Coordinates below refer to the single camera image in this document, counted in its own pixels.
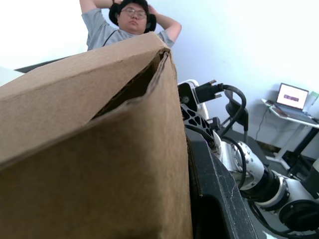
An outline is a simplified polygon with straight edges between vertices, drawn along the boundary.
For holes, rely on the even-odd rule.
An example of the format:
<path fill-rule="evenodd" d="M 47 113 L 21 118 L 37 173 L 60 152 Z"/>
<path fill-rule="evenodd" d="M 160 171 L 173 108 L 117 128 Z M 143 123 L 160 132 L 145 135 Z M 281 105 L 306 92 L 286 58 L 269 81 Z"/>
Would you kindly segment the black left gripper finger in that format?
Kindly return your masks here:
<path fill-rule="evenodd" d="M 201 135 L 187 143 L 193 237 L 257 238 L 234 178 Z"/>

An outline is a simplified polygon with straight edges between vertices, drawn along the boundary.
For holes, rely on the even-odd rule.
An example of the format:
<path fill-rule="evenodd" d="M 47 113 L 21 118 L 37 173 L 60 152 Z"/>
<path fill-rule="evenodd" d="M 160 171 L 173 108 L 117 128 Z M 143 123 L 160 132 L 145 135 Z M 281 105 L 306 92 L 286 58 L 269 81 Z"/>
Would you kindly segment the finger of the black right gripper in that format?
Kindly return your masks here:
<path fill-rule="evenodd" d="M 180 104 L 184 126 L 199 133 L 210 146 L 215 146 L 213 130 L 204 117 L 196 111 L 191 110 L 187 105 Z"/>

